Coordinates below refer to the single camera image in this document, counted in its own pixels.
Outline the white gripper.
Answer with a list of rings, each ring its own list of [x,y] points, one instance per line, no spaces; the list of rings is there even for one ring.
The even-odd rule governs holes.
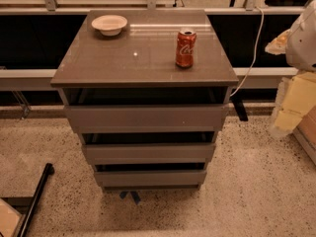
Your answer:
[[[273,55],[285,54],[286,30],[265,47]],[[276,133],[292,133],[303,118],[316,106],[316,73],[302,72],[292,78],[282,78],[276,93],[276,106],[272,114],[272,129]]]

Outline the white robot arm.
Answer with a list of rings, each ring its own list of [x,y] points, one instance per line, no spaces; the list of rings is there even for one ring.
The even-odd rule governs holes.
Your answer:
[[[265,52],[284,54],[288,65],[298,70],[283,79],[276,94],[272,130],[289,134],[316,106],[316,1],[312,1],[291,28],[274,38]]]

